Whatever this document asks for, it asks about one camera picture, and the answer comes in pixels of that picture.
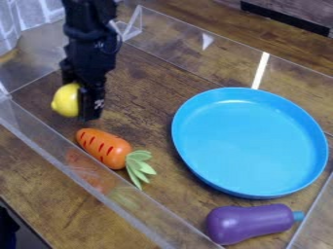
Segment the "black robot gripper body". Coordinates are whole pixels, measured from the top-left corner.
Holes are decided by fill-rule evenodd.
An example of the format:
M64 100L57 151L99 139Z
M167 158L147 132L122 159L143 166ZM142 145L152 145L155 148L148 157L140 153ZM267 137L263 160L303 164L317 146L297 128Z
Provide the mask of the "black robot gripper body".
M69 42L64 58L76 80L104 83L106 74L116 67L119 35L110 25L118 16L114 0L61 0L65 10L64 34Z

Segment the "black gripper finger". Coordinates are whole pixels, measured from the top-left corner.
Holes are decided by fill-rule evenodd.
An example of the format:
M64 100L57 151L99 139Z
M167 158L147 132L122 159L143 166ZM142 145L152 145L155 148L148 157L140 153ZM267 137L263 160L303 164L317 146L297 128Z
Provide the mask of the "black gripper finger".
M77 90L79 118L84 121L98 120L106 104L106 84L85 84Z
M76 75L71 63L65 59L63 59L60 62L60 69L63 84L65 85L73 83L76 81Z

